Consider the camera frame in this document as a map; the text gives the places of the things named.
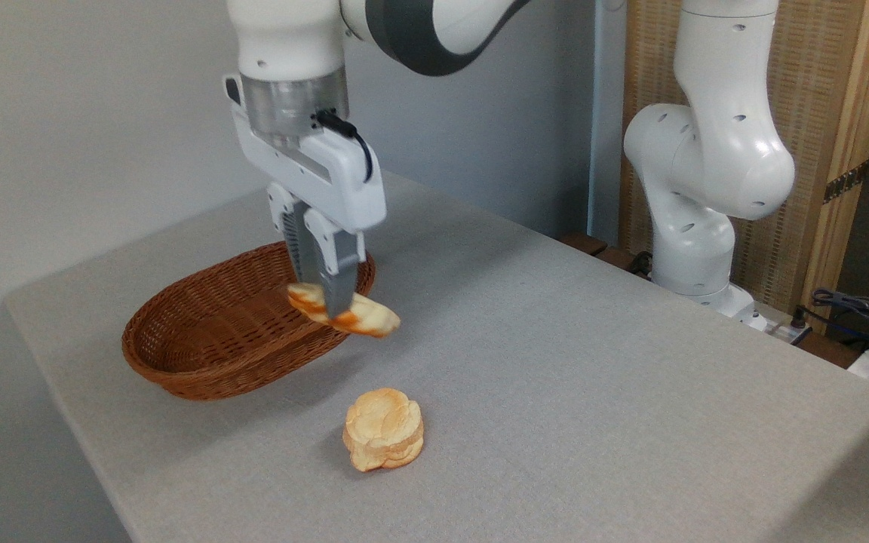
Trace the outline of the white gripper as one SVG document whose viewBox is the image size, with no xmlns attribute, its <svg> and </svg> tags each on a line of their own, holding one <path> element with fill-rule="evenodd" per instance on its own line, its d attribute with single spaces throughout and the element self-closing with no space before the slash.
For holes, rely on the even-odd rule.
<svg viewBox="0 0 869 543">
<path fill-rule="evenodd" d="M 375 152 L 347 121 L 347 75 L 262 81 L 228 73 L 224 90 L 245 158 L 269 177 L 270 213 L 296 280 L 321 286 L 328 317 L 339 317 L 358 285 L 356 234 L 386 217 Z"/>
</svg>

